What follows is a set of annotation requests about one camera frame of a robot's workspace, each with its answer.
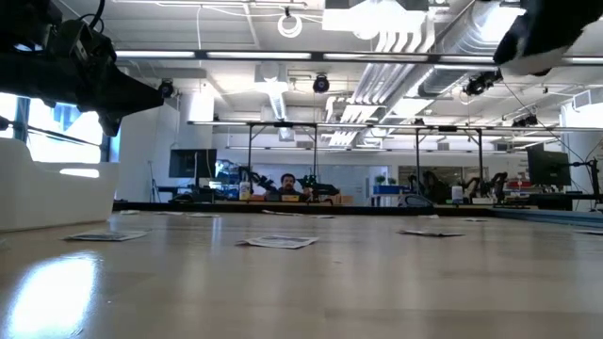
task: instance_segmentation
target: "glass window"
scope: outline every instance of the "glass window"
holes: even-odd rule
[[[101,160],[98,146],[58,140],[31,131],[27,135],[27,147],[34,161],[97,164]]]
[[[29,104],[29,125],[96,145],[103,142],[103,129],[96,112],[82,113],[74,105],[57,104],[50,108],[42,100],[33,99]]]
[[[0,93],[0,116],[10,121],[15,120],[17,115],[17,96],[12,94]],[[9,127],[6,131],[0,131],[0,137],[12,137],[13,131]]]

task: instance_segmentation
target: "man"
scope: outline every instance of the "man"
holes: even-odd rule
[[[295,190],[295,176],[291,173],[285,173],[281,177],[281,188],[279,188],[279,194],[281,195],[297,195],[300,196],[300,202],[305,202],[310,198],[310,191],[308,188],[303,189],[303,193]]]

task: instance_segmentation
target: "cable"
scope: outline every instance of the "cable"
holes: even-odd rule
[[[201,49],[201,28],[199,25],[199,13],[201,13],[201,9],[203,7],[199,6],[199,8],[197,9],[197,16],[196,16],[196,20],[195,20],[195,24],[197,25],[197,46],[199,47],[199,49]],[[201,67],[202,62],[201,60],[199,60],[199,67]]]
[[[82,21],[88,18],[89,16],[94,16],[94,14],[90,13],[82,15],[81,17],[77,18],[77,21]],[[102,34],[103,32],[105,32],[105,21],[103,19],[99,19],[99,22],[101,23],[101,30],[99,30],[98,32]]]
[[[90,22],[90,28],[94,28],[96,24],[98,24],[99,20],[101,20],[101,16],[103,15],[103,11],[105,10],[105,0],[101,0],[98,4],[98,9],[96,9],[96,14],[94,14],[94,19]]]
[[[199,6],[199,9],[197,9],[197,45],[199,47],[199,49],[201,49],[201,28],[199,27],[199,13],[201,12],[201,9],[203,9],[203,7]]]
[[[509,90],[509,92],[513,95],[513,97],[515,98],[515,100],[517,100],[518,103],[520,103],[523,108],[525,110],[527,110],[528,112],[530,112],[530,110],[528,109],[528,107],[526,105],[524,105],[524,103],[521,102],[521,100],[517,97],[517,95],[515,95],[515,93],[513,92],[513,90],[511,88],[509,88],[509,86],[507,85],[507,83],[505,83],[504,81],[502,81],[502,83],[505,85],[505,87]],[[546,127],[546,125],[544,125],[541,121],[537,120],[538,123],[540,123],[543,127],[545,127],[546,131],[548,133],[550,133],[550,135],[552,135],[554,138],[556,138],[562,145],[563,147],[565,147],[570,153],[572,153],[573,155],[575,155],[578,159],[580,159],[581,162],[584,162],[584,159],[582,159],[581,156],[579,156],[576,152],[574,152],[569,146],[567,146],[567,144],[565,144],[560,137],[557,137],[553,132],[551,132],[548,127]]]
[[[313,23],[322,24],[321,20],[312,19],[308,15],[300,15],[300,18],[305,19],[305,20],[310,21],[310,22],[313,22]]]

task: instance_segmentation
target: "security camera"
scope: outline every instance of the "security camera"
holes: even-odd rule
[[[161,93],[161,97],[163,99],[171,98],[172,95],[175,93],[175,90],[173,89],[173,80],[172,79],[161,80],[161,85],[159,85],[158,90]]]
[[[312,89],[314,90],[314,93],[318,94],[329,91],[329,80],[327,79],[327,75],[317,75],[317,79],[314,80],[314,86],[312,86]]]

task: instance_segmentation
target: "table surface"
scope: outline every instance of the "table surface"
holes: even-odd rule
[[[150,232],[59,240],[107,227]],[[598,339],[603,239],[574,230],[494,218],[143,213],[0,234],[0,337]],[[319,241],[235,245],[267,234]]]

